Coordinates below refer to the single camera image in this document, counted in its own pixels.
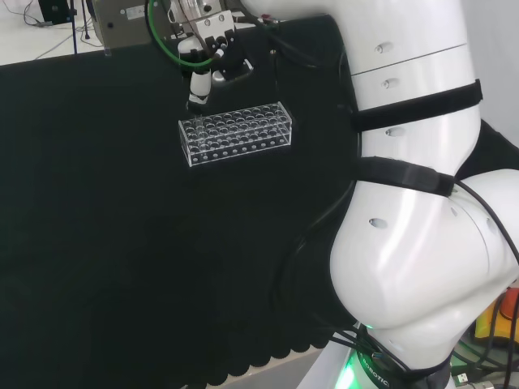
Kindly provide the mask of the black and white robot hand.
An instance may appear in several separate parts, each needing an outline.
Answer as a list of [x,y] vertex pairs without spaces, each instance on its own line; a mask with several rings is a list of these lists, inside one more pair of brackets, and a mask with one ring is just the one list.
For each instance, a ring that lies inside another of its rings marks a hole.
[[189,75],[187,109],[200,115],[207,110],[211,91],[243,80],[254,70],[239,39],[229,10],[188,21],[191,33],[178,43],[182,71]]

